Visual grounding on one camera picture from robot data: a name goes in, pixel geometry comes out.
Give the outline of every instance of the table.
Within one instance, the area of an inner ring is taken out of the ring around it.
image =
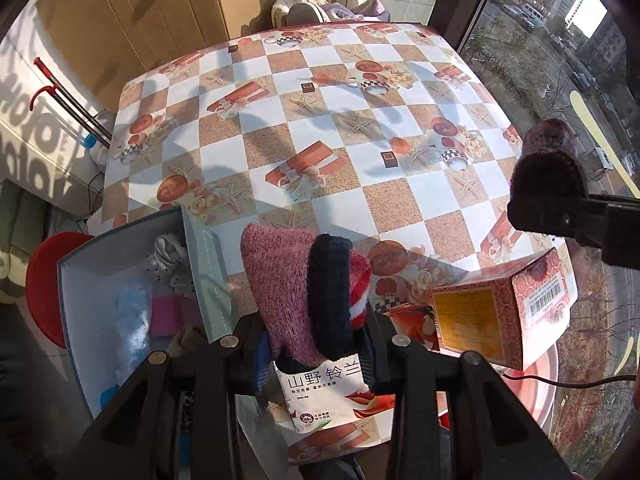
[[[476,270],[552,246],[575,297],[564,240],[506,219],[521,146],[491,94],[427,27],[272,30],[124,87],[102,222],[188,208],[220,238],[238,314],[255,310],[239,250],[250,222],[345,236],[370,258],[382,240],[402,245],[408,264],[396,275],[410,286],[374,284],[379,308],[419,302],[424,275],[407,269],[428,256]],[[377,432],[366,433],[388,439]]]

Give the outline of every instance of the electrical wire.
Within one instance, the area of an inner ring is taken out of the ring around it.
[[[104,175],[103,172],[99,171],[98,173],[96,173],[94,175],[94,177],[89,181],[89,183],[86,185],[86,197],[87,197],[87,202],[88,202],[88,206],[89,206],[89,215],[92,215],[95,213],[95,206],[98,203],[98,198],[100,197],[100,195],[102,194],[102,189],[96,194],[95,199],[91,200],[91,184],[94,183],[94,180],[96,178],[98,178],[99,175]]]
[[[511,377],[506,374],[503,375],[505,379],[510,379],[511,381],[521,381],[524,379],[535,379],[537,381],[542,381],[546,384],[551,384],[552,386],[558,386],[560,388],[576,388],[579,390],[584,390],[586,388],[593,388],[594,386],[600,386],[601,384],[607,383],[615,383],[616,381],[635,381],[635,375],[614,375],[611,377],[605,377],[599,381],[593,381],[593,383],[559,383],[558,381],[552,381],[551,379],[545,379],[544,377],[539,377],[537,375],[524,375],[522,377]]]

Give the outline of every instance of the starfish pattern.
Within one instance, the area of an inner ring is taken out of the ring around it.
[[[407,154],[406,161],[411,164],[416,160],[420,162],[425,168],[430,165],[429,162],[429,147],[428,146],[419,146],[418,140],[416,139],[406,139],[409,144],[409,153]]]
[[[240,205],[238,203],[238,197],[242,193],[244,193],[246,190],[248,190],[249,187],[246,186],[239,190],[236,190],[235,187],[236,187],[236,181],[233,179],[229,181],[229,183],[226,185],[225,194],[228,196],[228,198],[226,200],[223,200],[223,205],[227,206],[229,209],[231,209],[231,211],[239,215]]]
[[[535,251],[543,251],[546,248],[546,235],[540,233],[531,233],[531,236],[535,240]]]
[[[316,105],[320,102],[320,98],[313,97],[310,93],[302,94],[302,98],[300,99],[298,99],[297,97],[289,97],[288,99],[296,105],[296,107],[293,108],[294,112],[297,112],[299,110],[306,110],[310,114],[316,113]]]
[[[375,124],[376,121],[373,119],[364,118],[360,112],[354,112],[355,118],[354,120],[347,119],[346,117],[342,118],[342,122],[350,127],[350,130],[346,133],[347,137],[351,137],[357,133],[361,133],[364,136],[371,138],[371,132],[367,129],[367,126],[371,126]]]
[[[569,271],[569,253],[566,250],[558,251],[558,257],[560,258],[564,272],[567,273]]]
[[[429,86],[429,90],[433,90],[436,97],[445,97],[449,95],[449,87],[446,85],[435,84]]]
[[[204,76],[204,79],[211,81],[212,83],[219,85],[219,86],[226,86],[227,84],[230,84],[229,81],[226,81],[224,79],[222,79],[219,75],[206,75]]]
[[[487,122],[489,118],[489,112],[487,110],[479,110],[477,108],[471,108],[471,111],[478,118],[479,121]]]
[[[460,186],[462,186],[462,196],[464,197],[467,193],[471,193],[473,196],[478,198],[478,192],[473,188],[474,184],[478,181],[477,178],[469,178],[469,175],[466,171],[462,172],[462,176],[453,175],[453,180],[455,180]]]
[[[140,155],[144,158],[149,164],[151,164],[151,151],[153,150],[153,146],[147,146],[146,148],[140,150]]]
[[[358,59],[364,59],[366,53],[361,51],[360,47],[357,45],[350,45],[348,47],[340,47],[340,50],[343,51],[347,56],[357,57]]]
[[[287,218],[283,222],[271,222],[271,225],[274,227],[284,227],[284,228],[305,228],[313,225],[313,219],[303,220],[298,219],[298,208],[293,206],[289,213],[287,214]]]
[[[422,36],[418,35],[417,32],[410,33],[410,37],[414,41],[414,43],[417,41],[418,43],[421,43],[421,44],[434,46],[433,41],[431,41],[429,38],[423,38]]]
[[[189,177],[187,176],[187,173],[189,173],[189,171],[193,169],[193,161],[185,158],[181,160],[180,163],[176,166],[167,166],[167,168],[173,174],[181,175],[188,180]]]
[[[176,72],[174,74],[174,76],[170,79],[178,79],[179,77],[184,77],[184,76],[188,76],[189,75],[189,70],[190,70],[190,66],[183,68],[181,70],[178,70],[178,72]]]

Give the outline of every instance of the yellow label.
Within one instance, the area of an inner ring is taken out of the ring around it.
[[[444,346],[475,350],[486,359],[503,361],[500,326],[490,288],[441,292],[433,295]]]

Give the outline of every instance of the glass window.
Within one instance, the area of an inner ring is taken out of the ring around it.
[[[544,17],[533,30],[514,12],[530,5]],[[632,196],[576,113],[570,96],[578,92],[640,186],[640,110],[626,83],[625,39],[599,0],[488,0],[460,53],[520,136],[544,119],[562,119],[575,134],[590,192]],[[639,273],[608,267],[599,251],[572,240],[568,245],[578,301],[558,341],[561,380],[635,374]],[[633,351],[625,359],[629,341]],[[627,383],[556,394],[549,436],[574,471],[593,478],[608,460],[628,428],[631,395]]]

